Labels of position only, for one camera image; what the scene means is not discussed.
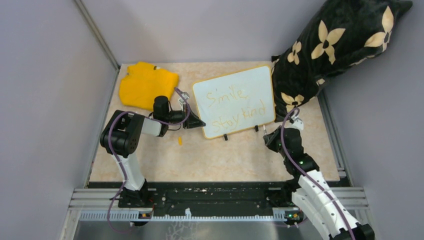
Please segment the yellow framed whiteboard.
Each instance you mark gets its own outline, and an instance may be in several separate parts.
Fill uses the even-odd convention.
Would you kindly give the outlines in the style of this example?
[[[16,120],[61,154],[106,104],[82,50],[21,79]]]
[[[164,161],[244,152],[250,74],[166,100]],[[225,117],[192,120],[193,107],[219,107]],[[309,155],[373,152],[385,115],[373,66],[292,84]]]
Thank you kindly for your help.
[[[276,119],[271,67],[260,65],[192,85],[206,139],[252,129]]]

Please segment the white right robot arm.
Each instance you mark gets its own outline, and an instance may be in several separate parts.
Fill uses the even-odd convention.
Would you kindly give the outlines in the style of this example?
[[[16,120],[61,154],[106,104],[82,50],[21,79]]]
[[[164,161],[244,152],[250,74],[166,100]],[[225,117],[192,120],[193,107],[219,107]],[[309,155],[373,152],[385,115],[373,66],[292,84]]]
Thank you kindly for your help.
[[[301,131],[279,126],[264,133],[265,146],[281,154],[294,186],[282,191],[287,206],[297,206],[311,221],[323,240],[374,240],[368,223],[360,223],[341,203],[324,179],[318,164],[305,152]]]

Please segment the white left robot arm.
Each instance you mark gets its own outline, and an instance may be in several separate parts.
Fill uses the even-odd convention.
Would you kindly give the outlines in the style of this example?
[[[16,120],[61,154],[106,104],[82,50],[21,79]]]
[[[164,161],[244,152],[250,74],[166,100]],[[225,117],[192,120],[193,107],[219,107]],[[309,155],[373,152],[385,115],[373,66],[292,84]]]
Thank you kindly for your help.
[[[121,208],[144,207],[149,203],[148,183],[136,156],[142,134],[163,137],[170,126],[184,129],[205,127],[206,123],[192,112],[184,94],[180,110],[173,110],[168,97],[157,96],[151,115],[116,110],[100,135],[100,145],[113,156],[121,171],[123,186],[119,189],[118,205]]]

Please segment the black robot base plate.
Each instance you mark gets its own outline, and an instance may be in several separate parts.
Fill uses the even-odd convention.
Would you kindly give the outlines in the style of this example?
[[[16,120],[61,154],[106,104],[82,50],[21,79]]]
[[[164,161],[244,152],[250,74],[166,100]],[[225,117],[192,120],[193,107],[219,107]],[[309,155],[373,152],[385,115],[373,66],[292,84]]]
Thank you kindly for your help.
[[[189,210],[194,217],[271,216],[274,208],[293,208],[289,189],[294,179],[277,182],[148,182],[148,202],[141,207],[119,207],[117,182],[91,182],[86,200],[90,207],[153,208],[157,217],[182,216]]]

